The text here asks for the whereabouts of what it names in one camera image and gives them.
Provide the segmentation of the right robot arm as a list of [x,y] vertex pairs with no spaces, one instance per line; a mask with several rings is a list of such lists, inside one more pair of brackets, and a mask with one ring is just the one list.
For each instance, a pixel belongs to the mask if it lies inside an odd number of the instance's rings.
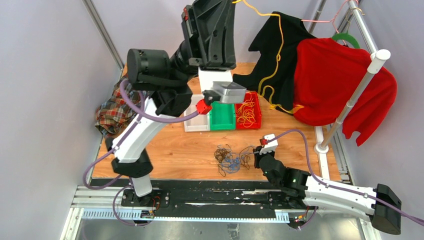
[[335,210],[368,221],[381,232],[401,234],[402,202],[389,186],[360,187],[313,177],[307,171],[284,166],[274,151],[265,152],[262,146],[252,153],[255,168],[282,192],[280,201],[291,208]]

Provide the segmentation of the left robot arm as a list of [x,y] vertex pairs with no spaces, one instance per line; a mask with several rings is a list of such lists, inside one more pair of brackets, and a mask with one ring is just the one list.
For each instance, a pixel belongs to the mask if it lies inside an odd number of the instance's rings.
[[173,55],[136,48],[127,53],[127,77],[120,89],[138,91],[140,105],[122,94],[136,117],[110,143],[109,152],[113,171],[129,177],[133,198],[142,207],[153,201],[149,142],[168,124],[206,115],[213,103],[244,101],[246,88],[231,74],[236,67],[235,9],[233,0],[196,0],[183,9],[184,39]]

